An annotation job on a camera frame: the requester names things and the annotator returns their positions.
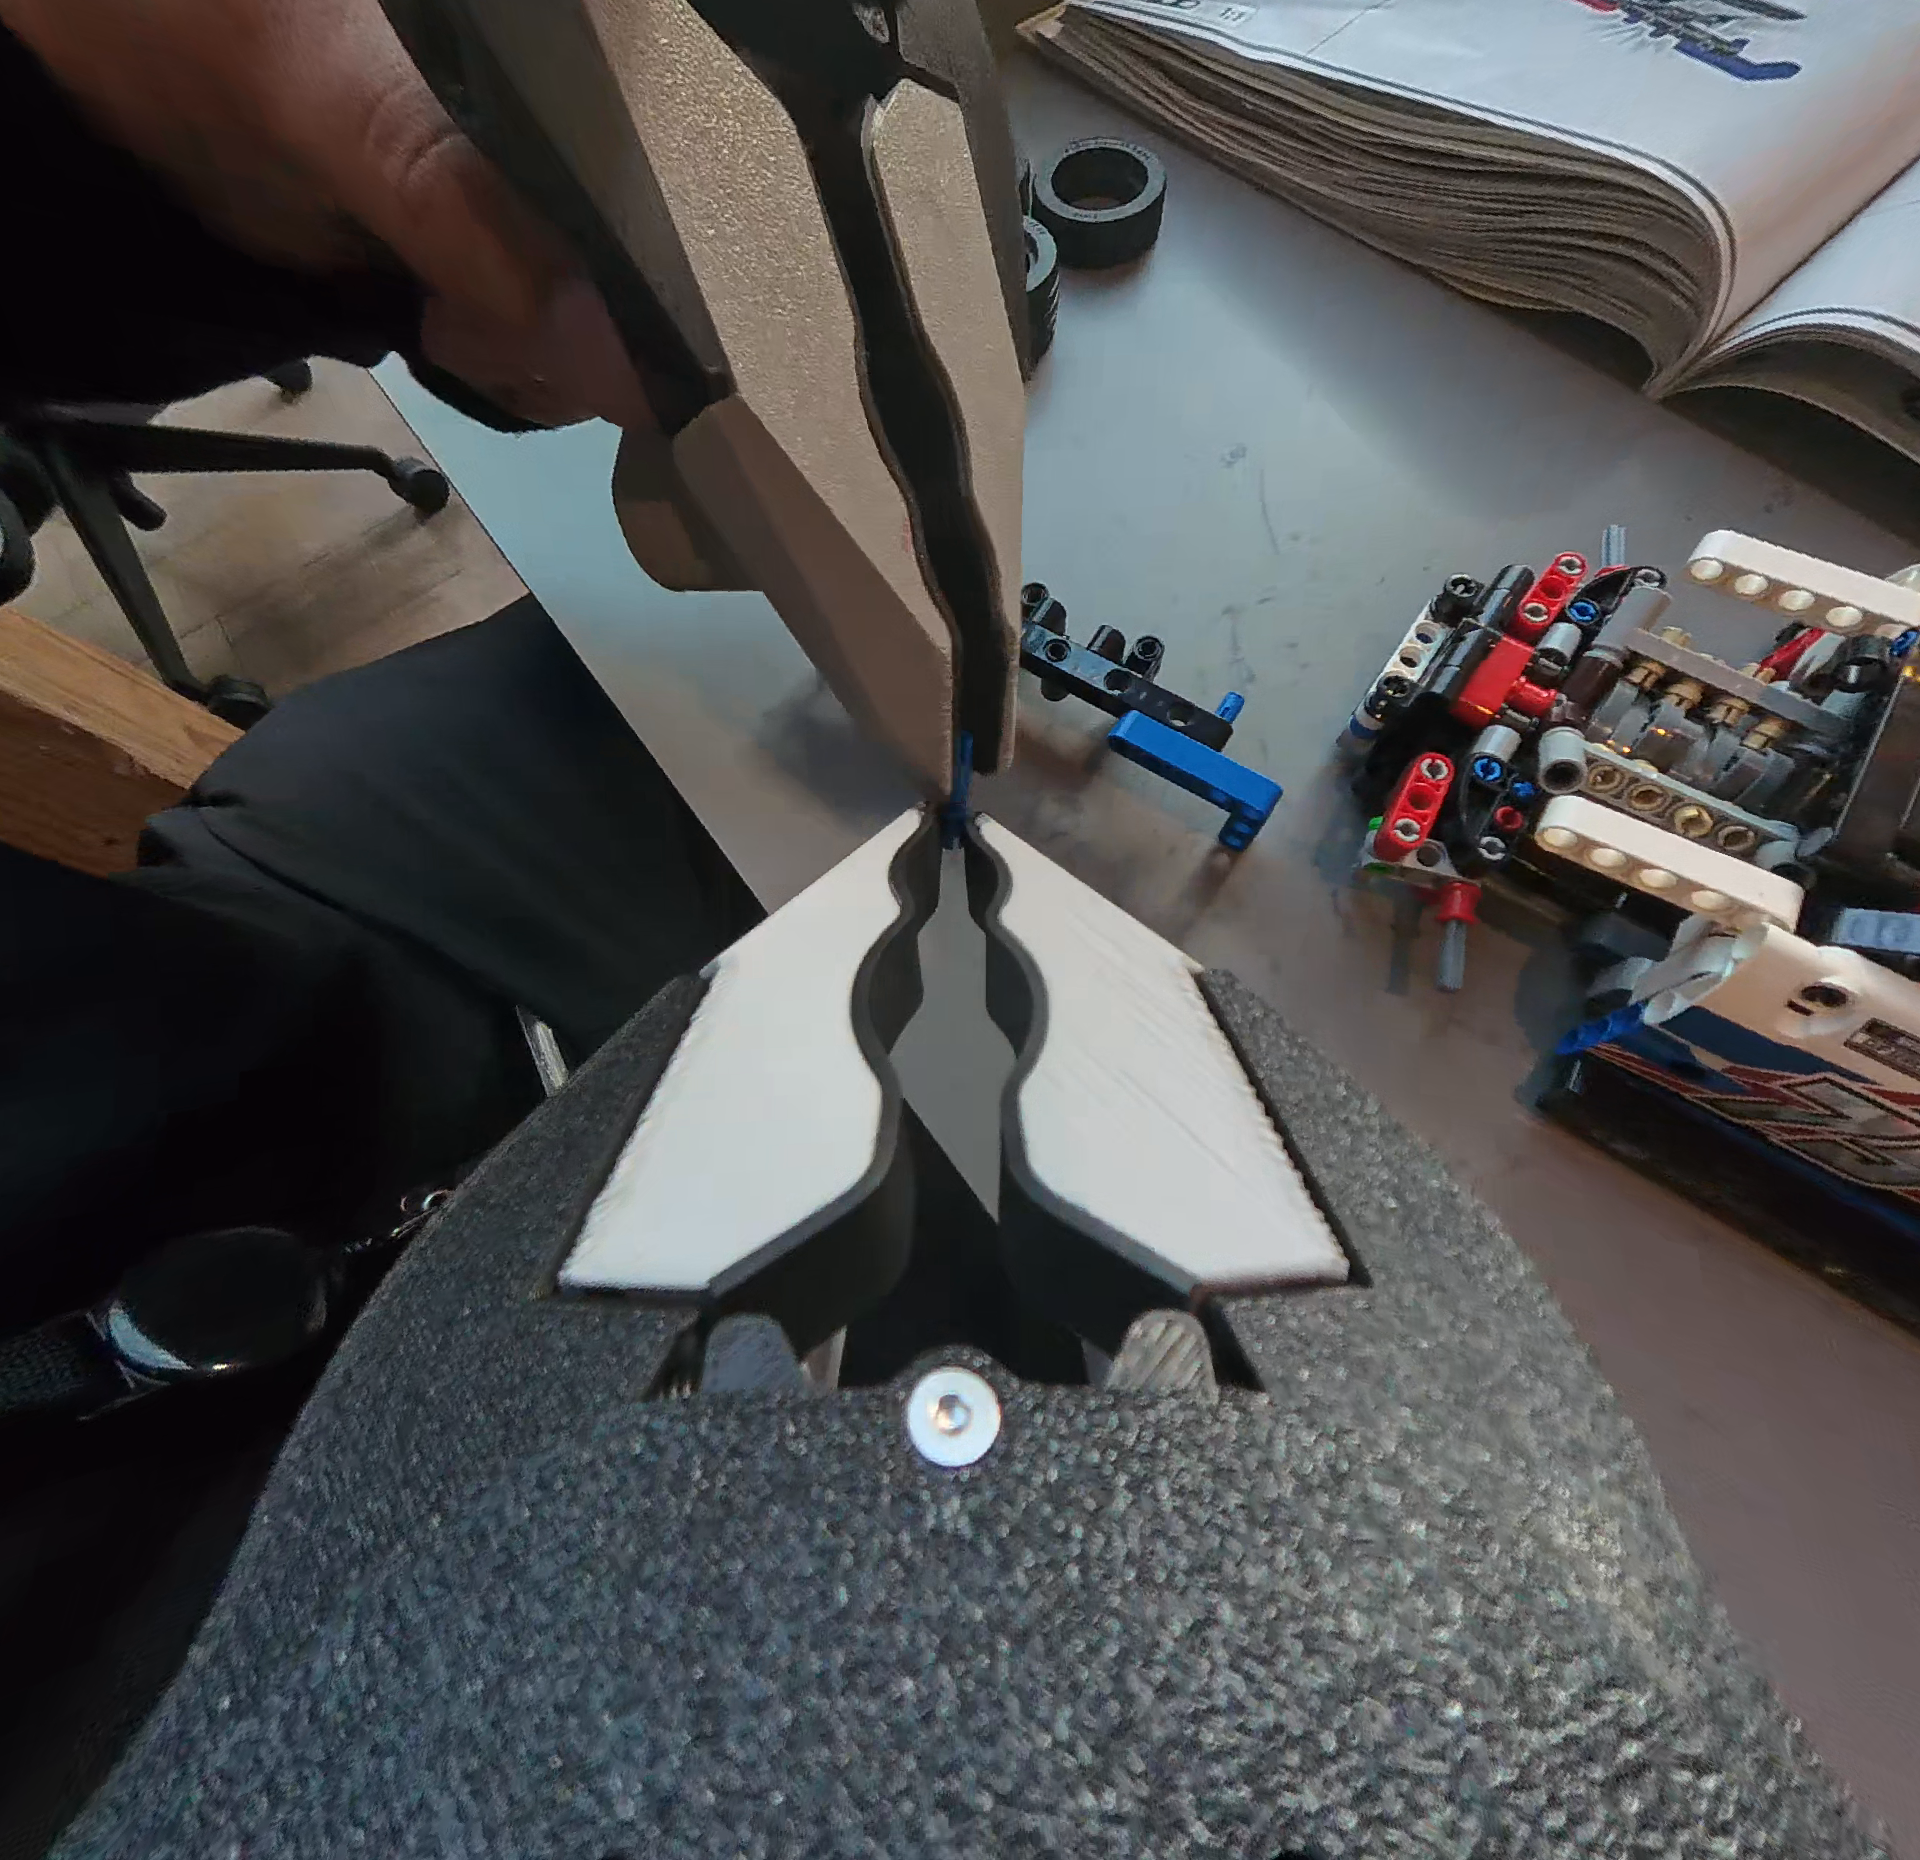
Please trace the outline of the person's left forearm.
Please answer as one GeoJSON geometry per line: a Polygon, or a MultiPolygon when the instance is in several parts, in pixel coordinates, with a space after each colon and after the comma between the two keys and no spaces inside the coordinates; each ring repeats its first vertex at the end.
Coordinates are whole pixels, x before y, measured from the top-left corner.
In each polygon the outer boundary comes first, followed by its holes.
{"type": "Polygon", "coordinates": [[[2,34],[2,400],[170,403],[266,366],[369,366],[421,342],[390,271],[308,271],[229,246],[104,140],[2,34]]]}

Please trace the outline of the black office chair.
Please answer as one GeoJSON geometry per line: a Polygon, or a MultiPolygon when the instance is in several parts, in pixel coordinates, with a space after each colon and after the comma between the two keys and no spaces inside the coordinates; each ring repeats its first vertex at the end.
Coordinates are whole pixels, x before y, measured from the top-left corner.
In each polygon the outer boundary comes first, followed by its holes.
{"type": "Polygon", "coordinates": [[[252,729],[347,555],[432,551],[454,492],[380,388],[300,358],[186,403],[6,403],[6,606],[252,729]]]}

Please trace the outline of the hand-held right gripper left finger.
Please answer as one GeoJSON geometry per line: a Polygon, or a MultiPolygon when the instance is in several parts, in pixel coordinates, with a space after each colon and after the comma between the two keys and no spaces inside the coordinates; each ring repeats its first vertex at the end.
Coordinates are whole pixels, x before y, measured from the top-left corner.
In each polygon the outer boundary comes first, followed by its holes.
{"type": "Polygon", "coordinates": [[[564,1295],[870,1307],[914,1239],[892,1049],[925,997],[941,823],[909,807],[703,972],[561,1262],[564,1295]]]}

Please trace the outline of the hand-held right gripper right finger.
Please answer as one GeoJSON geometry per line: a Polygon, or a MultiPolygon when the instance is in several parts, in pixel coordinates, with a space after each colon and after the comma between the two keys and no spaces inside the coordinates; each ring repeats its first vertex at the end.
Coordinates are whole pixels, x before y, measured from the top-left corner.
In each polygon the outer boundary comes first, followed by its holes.
{"type": "Polygon", "coordinates": [[[969,823],[987,1015],[1011,1045],[998,1231],[1036,1307],[1206,1307],[1352,1264],[1202,967],[1006,823],[969,823]]]}

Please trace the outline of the instruction booklet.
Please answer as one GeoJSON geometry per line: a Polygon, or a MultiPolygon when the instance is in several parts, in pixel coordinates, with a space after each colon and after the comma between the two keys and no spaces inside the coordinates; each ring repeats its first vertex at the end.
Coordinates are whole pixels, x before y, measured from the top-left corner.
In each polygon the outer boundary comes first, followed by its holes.
{"type": "Polygon", "coordinates": [[[1917,0],[1062,0],[1023,37],[1452,288],[1915,458],[1917,0]]]}

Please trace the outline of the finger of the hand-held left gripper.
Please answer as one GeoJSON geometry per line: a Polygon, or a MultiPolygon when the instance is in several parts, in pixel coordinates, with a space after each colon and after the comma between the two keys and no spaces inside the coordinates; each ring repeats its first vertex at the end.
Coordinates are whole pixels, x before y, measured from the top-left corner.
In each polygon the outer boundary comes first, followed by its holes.
{"type": "Polygon", "coordinates": [[[932,587],[957,637],[953,723],[973,769],[1015,758],[1025,383],[961,106],[903,78],[860,132],[889,258],[932,379],[914,472],[932,587]]]}
{"type": "Polygon", "coordinates": [[[947,794],[957,637],[910,474],[932,379],[860,132],[826,169],[691,0],[582,0],[720,348],[723,388],[627,432],[613,513],[641,575],[770,605],[848,712],[947,794]]]}

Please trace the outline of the wooden box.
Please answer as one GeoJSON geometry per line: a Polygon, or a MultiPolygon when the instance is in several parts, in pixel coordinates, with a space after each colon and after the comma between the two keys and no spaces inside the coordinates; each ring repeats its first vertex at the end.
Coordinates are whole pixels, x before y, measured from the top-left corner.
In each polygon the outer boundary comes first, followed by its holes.
{"type": "Polygon", "coordinates": [[[2,842],[130,871],[143,826],[240,731],[72,633],[2,609],[2,842]]]}

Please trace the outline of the toy brick race car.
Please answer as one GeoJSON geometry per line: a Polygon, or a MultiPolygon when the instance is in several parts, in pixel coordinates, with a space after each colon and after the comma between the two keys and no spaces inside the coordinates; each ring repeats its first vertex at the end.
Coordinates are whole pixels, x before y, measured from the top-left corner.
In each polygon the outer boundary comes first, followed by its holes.
{"type": "Polygon", "coordinates": [[[1486,887],[1543,901],[1583,997],[1539,1112],[1915,1328],[1915,565],[1720,527],[1680,575],[1753,658],[1621,527],[1451,575],[1348,727],[1357,876],[1425,904],[1444,990],[1486,887]]]}

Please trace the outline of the person's left hand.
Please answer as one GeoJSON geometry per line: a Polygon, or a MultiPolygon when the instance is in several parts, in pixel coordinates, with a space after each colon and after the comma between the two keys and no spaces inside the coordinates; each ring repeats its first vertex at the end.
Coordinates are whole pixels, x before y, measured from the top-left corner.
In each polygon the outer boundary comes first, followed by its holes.
{"type": "Polygon", "coordinates": [[[425,358],[538,425],[649,429],[576,250],[472,144],[377,0],[2,0],[90,127],[216,234],[422,293],[425,358]]]}

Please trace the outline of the black beam brick assembly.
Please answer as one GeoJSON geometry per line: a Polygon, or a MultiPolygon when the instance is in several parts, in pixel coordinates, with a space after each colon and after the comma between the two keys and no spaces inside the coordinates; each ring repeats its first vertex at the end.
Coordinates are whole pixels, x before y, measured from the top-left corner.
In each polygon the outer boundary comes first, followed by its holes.
{"type": "Polygon", "coordinates": [[[1164,639],[1130,639],[1113,622],[1073,637],[1068,605],[1043,583],[1023,587],[1019,665],[1046,700],[1077,700],[1109,716],[1106,748],[1219,813],[1217,848],[1247,851],[1284,797],[1278,782],[1235,761],[1241,694],[1206,708],[1163,683],[1164,639]]]}

